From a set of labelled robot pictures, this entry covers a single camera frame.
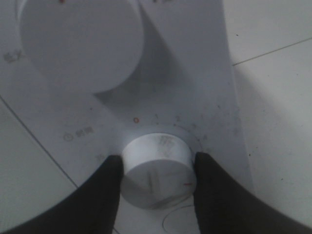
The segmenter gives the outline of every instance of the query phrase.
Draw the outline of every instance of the tile grout line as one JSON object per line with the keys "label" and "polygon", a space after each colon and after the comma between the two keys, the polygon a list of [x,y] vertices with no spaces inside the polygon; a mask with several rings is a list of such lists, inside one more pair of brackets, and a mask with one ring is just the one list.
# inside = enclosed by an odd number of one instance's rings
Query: tile grout line
{"label": "tile grout line", "polygon": [[247,60],[244,60],[244,61],[241,61],[241,62],[238,62],[238,63],[234,63],[232,66],[240,65],[240,64],[242,64],[242,63],[244,63],[244,62],[248,62],[248,61],[251,61],[251,60],[253,60],[253,59],[257,59],[257,58],[259,58],[259,57],[262,57],[262,56],[265,56],[265,55],[268,55],[268,54],[274,53],[274,52],[276,52],[276,51],[279,51],[279,50],[282,50],[282,49],[285,49],[285,48],[291,47],[291,46],[293,46],[293,45],[297,45],[297,44],[300,44],[300,43],[303,43],[303,42],[309,41],[309,40],[311,40],[311,39],[312,39],[312,38],[308,38],[308,39],[301,40],[301,41],[299,41],[299,42],[296,42],[296,43],[293,43],[293,44],[290,44],[290,45],[286,45],[286,46],[284,46],[284,47],[282,47],[282,48],[279,48],[279,49],[276,49],[276,50],[273,50],[273,51],[270,51],[270,52],[267,52],[267,53],[264,53],[264,54],[258,55],[258,56],[253,57],[253,58],[249,58],[249,59],[247,59]]}
{"label": "tile grout line", "polygon": [[35,140],[40,148],[50,157],[50,159],[56,164],[56,166],[61,170],[61,172],[69,179],[69,181],[78,188],[78,185],[69,177],[69,175],[63,170],[63,168],[58,164],[58,162],[52,157],[52,155],[44,148],[44,146],[39,142],[35,135],[28,129],[28,127],[21,121],[18,115],[12,110],[12,108],[6,103],[3,97],[0,95],[0,100],[3,102],[5,107],[11,112],[11,114],[16,118],[16,120],[22,125],[22,127],[27,131],[27,133]]}

